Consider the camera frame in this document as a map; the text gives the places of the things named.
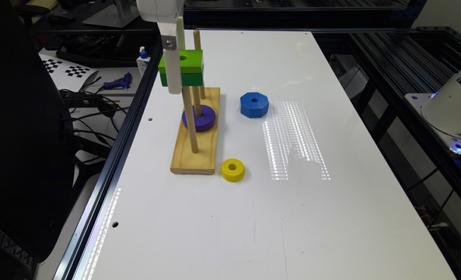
blue hexagonal block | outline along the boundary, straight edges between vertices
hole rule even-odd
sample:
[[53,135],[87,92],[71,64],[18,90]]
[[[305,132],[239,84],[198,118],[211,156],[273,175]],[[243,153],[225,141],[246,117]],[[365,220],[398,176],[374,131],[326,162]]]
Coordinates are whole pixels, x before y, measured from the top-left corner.
[[240,97],[240,113],[246,117],[263,117],[268,105],[268,97],[261,93],[246,93]]

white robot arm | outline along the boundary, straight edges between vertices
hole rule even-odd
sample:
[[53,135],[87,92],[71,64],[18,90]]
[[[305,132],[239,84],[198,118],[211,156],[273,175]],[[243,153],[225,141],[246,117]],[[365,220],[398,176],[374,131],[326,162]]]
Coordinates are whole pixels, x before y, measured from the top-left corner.
[[143,20],[158,23],[164,48],[168,91],[178,94],[182,90],[180,49],[185,48],[183,40],[179,40],[183,38],[183,23],[178,20],[183,11],[183,0],[137,0],[137,7]]
[[461,138],[461,70],[421,108],[421,113],[439,131]]

yellow ring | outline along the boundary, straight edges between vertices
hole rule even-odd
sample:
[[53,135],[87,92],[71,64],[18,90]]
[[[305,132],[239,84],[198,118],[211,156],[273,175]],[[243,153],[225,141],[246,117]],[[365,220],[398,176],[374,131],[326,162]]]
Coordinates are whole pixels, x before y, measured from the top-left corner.
[[236,182],[244,177],[246,168],[238,159],[227,159],[222,163],[222,176],[230,182]]

purple ring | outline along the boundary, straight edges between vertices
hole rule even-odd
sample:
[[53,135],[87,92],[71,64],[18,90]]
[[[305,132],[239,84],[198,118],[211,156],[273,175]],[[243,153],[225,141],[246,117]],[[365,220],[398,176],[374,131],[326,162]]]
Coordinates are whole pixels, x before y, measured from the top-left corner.
[[[192,112],[194,113],[194,121],[196,123],[196,132],[207,131],[212,128],[216,123],[216,113],[213,108],[201,105],[201,116],[196,117],[194,106],[192,106]],[[187,118],[185,117],[185,111],[182,114],[182,122],[187,127]]]

small bottle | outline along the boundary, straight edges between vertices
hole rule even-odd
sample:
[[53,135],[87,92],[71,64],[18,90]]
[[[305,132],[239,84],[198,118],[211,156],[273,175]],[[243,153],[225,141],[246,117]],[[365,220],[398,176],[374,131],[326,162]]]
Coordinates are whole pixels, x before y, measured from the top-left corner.
[[140,47],[140,56],[137,58],[137,66],[141,77],[144,75],[150,60],[151,58],[147,55],[145,47]]

